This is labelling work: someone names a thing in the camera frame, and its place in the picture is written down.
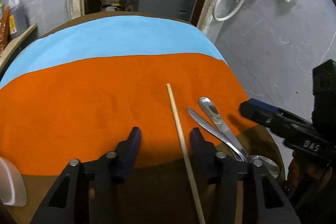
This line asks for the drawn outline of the person's right hand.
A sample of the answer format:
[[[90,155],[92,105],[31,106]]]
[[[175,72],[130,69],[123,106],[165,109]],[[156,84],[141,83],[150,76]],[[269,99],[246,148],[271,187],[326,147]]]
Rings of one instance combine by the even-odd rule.
[[[317,164],[308,164],[301,159],[296,151],[292,152],[293,159],[288,167],[287,188],[294,191],[304,178],[312,178],[317,183],[317,189],[322,190],[327,186],[333,174],[331,166],[319,167]]]

